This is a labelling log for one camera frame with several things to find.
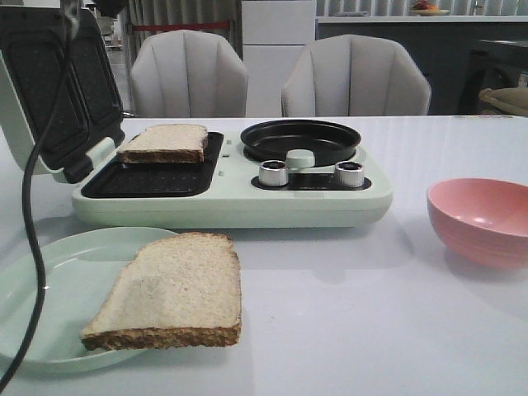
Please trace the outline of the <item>bread slice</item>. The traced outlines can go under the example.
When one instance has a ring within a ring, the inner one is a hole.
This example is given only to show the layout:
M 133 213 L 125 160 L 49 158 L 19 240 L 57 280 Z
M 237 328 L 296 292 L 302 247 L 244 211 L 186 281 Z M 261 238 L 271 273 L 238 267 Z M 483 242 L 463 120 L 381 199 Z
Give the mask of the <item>bread slice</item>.
M 123 144 L 123 163 L 202 163 L 208 131 L 203 125 L 154 125 Z
M 141 247 L 80 338 L 88 350 L 229 347 L 241 329 L 240 262 L 232 239 L 191 232 Z

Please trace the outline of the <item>pink bowl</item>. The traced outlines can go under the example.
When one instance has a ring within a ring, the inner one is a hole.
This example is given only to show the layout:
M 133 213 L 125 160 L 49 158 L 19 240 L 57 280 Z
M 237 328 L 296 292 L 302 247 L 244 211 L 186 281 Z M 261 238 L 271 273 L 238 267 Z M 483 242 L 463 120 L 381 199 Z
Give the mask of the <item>pink bowl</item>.
M 436 235 L 478 264 L 527 267 L 527 186 L 488 178 L 451 178 L 427 191 Z

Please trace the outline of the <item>green breakfast maker lid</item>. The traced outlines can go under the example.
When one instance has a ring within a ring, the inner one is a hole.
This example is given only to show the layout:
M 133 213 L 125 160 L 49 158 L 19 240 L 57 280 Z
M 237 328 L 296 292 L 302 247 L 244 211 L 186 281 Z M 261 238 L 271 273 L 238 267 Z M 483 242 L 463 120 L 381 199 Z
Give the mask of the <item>green breakfast maker lid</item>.
M 19 167 L 48 130 L 35 171 L 75 184 L 125 134 L 122 102 L 95 17 L 87 9 L 79 12 L 71 45 L 65 24 L 58 8 L 1 8 L 1 127 Z M 60 87 L 68 47 L 72 63 Z

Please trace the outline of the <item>green breakfast maker base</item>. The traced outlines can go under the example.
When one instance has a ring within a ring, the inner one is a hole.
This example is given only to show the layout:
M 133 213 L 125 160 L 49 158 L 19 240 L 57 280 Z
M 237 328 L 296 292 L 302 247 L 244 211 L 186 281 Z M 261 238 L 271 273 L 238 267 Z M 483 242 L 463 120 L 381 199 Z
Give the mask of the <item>green breakfast maker base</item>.
M 74 190 L 73 208 L 88 223 L 165 229 L 356 227 L 380 220 L 392 186 L 361 147 L 362 186 L 338 184 L 333 165 L 290 174 L 283 187 L 259 186 L 259 164 L 236 131 L 211 133 L 202 164 L 118 163 L 113 153 Z

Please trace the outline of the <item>left silver control knob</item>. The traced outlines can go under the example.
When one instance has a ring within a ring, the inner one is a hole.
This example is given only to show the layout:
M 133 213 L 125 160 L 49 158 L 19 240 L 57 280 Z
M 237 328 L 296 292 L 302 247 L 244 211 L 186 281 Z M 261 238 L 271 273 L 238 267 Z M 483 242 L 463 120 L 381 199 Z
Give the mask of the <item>left silver control knob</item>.
M 259 166 L 258 181 L 263 186 L 280 187 L 289 182 L 288 167 L 281 160 L 266 160 Z

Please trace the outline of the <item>silver control knob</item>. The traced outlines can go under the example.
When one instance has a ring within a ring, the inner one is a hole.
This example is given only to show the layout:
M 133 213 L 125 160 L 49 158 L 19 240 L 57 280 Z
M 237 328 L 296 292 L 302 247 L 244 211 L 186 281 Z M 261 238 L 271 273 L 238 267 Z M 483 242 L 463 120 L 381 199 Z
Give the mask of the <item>silver control knob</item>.
M 363 165 L 352 161 L 336 163 L 334 166 L 334 181 L 344 187 L 362 187 L 365 181 Z
M 263 186 L 280 187 L 289 182 L 288 167 L 281 160 L 266 160 L 259 166 L 258 181 Z

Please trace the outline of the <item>black round frying pan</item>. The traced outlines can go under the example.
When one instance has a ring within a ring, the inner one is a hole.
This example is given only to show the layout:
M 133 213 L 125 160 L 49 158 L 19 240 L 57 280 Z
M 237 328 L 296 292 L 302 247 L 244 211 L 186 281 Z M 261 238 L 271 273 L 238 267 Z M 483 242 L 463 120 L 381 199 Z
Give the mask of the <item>black round frying pan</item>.
M 257 161 L 284 160 L 290 150 L 311 151 L 317 167 L 352 158 L 361 142 L 358 131 L 324 120 L 272 120 L 246 128 L 244 153 Z

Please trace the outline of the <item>right silver control knob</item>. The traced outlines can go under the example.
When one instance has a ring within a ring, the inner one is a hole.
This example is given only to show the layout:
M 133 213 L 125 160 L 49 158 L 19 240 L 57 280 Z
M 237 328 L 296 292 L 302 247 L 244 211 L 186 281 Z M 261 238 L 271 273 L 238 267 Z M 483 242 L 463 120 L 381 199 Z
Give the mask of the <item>right silver control knob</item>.
M 336 163 L 334 166 L 334 181 L 344 187 L 362 187 L 365 181 L 363 165 L 352 161 Z

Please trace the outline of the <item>right beige chair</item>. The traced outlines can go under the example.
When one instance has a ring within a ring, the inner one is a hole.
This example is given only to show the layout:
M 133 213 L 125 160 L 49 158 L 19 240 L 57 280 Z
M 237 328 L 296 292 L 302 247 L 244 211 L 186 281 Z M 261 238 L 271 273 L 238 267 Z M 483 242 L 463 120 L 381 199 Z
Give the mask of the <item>right beige chair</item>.
M 340 35 L 304 46 L 281 91 L 284 117 L 425 116 L 431 87 L 398 42 Z

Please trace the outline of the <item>beige chair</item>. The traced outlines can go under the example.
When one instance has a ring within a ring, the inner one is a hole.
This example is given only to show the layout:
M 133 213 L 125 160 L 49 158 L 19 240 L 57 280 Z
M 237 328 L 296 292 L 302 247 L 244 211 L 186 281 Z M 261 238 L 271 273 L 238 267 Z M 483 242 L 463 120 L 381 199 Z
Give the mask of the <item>beige chair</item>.
M 130 86 L 138 116 L 246 115 L 248 71 L 220 35 L 182 30 L 150 36 L 132 66 Z
M 431 87 L 398 42 L 340 35 L 304 46 L 281 91 L 284 117 L 425 116 Z

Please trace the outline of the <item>left beige chair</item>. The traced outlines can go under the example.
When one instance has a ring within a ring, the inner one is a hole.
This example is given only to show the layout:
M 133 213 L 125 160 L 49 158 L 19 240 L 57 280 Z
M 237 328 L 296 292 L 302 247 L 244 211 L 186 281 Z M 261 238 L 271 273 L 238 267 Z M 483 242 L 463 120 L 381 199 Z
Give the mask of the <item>left beige chair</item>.
M 248 71 L 220 35 L 182 30 L 150 36 L 132 66 L 130 86 L 138 116 L 246 115 Z

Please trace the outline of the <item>white refrigerator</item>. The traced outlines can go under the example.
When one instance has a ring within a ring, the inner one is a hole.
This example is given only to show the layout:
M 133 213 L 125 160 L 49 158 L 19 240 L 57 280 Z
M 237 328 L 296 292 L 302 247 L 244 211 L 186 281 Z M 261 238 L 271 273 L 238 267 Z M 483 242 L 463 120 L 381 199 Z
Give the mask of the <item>white refrigerator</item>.
M 243 1 L 247 116 L 281 115 L 281 89 L 299 52 L 315 38 L 315 1 Z

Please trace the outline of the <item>grey corrugated curtain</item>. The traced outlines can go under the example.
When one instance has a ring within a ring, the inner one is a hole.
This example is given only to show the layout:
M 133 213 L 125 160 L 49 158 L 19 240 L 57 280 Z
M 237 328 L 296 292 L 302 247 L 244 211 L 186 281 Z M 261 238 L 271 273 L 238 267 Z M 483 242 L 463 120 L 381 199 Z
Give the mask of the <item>grey corrugated curtain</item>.
M 145 31 L 145 26 L 179 25 L 190 30 L 221 35 L 243 54 L 242 3 L 240 1 L 129 1 L 119 14 L 122 41 L 129 64 L 133 64 L 144 40 L 156 31 Z

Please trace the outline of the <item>grey kitchen counter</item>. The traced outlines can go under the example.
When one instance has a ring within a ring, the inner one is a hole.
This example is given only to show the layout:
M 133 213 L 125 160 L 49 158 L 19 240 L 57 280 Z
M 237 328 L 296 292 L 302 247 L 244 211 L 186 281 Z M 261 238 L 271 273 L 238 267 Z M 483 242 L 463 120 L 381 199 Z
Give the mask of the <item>grey kitchen counter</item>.
M 527 70 L 524 16 L 321 16 L 319 39 L 367 35 L 397 41 L 431 85 L 432 115 L 483 110 L 484 88 L 515 87 Z

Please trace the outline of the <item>beige cushion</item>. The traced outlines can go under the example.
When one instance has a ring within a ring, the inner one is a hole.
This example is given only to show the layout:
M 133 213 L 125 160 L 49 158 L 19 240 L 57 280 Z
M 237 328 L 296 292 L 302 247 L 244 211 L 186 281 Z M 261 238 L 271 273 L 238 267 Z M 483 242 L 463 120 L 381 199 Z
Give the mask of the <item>beige cushion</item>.
M 527 95 L 527 87 L 485 88 L 478 99 L 483 103 L 484 114 L 527 116 Z

